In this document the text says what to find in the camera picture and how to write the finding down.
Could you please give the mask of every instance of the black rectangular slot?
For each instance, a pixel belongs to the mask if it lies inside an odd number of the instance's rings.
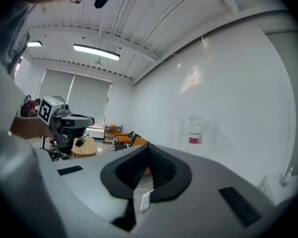
[[[63,175],[74,173],[74,172],[80,171],[80,170],[83,170],[83,168],[81,166],[73,166],[70,168],[59,169],[58,172],[61,176],[63,176]]]
[[[219,189],[219,192],[244,227],[247,228],[262,217],[233,187]]]

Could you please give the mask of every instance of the wooden stool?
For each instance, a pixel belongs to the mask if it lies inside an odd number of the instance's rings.
[[[95,156],[97,152],[97,147],[94,139],[92,137],[85,137],[84,144],[81,146],[76,146],[76,142],[81,140],[80,138],[74,139],[73,143],[73,158],[84,158]]]

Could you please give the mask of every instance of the ceiling light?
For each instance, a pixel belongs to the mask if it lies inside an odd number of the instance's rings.
[[[109,52],[107,50],[101,50],[101,49],[98,49],[98,48],[85,46],[85,45],[74,44],[73,48],[76,51],[86,52],[86,53],[90,53],[90,54],[110,58],[110,59],[116,60],[116,61],[118,61],[119,57],[120,57],[119,54],[112,53],[112,52]]]
[[[28,47],[40,47],[40,46],[42,46],[42,42],[40,41],[28,42]]]

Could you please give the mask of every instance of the rack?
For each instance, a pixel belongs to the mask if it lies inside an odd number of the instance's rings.
[[[123,125],[118,126],[118,127],[112,127],[111,125],[105,125],[103,143],[111,143],[113,141],[115,132],[111,132],[110,131],[111,129],[114,129],[118,132],[123,132]]]

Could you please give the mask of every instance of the red shirt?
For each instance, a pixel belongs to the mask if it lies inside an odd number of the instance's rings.
[[[35,110],[35,107],[36,107],[35,101],[29,101],[25,105],[24,110],[29,114],[31,109]]]

